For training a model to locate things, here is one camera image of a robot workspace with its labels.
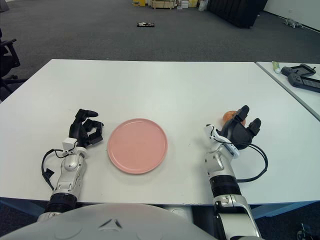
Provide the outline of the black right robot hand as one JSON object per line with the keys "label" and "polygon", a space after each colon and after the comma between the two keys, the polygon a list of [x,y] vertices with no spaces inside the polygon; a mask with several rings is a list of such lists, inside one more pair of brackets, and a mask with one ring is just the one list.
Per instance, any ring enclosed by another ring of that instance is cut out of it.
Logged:
{"label": "black right robot hand", "polygon": [[261,120],[256,118],[245,127],[249,110],[250,108],[244,105],[237,111],[226,112],[222,117],[220,135],[227,138],[238,150],[243,150],[252,143],[262,124]]}

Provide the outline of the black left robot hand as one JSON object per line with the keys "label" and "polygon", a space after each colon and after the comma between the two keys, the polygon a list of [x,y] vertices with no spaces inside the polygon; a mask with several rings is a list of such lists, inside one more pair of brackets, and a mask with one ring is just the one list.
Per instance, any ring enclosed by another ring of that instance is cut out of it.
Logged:
{"label": "black left robot hand", "polygon": [[79,109],[69,129],[69,138],[77,140],[77,146],[87,148],[103,140],[102,130],[104,124],[91,118],[99,114],[92,110]]}

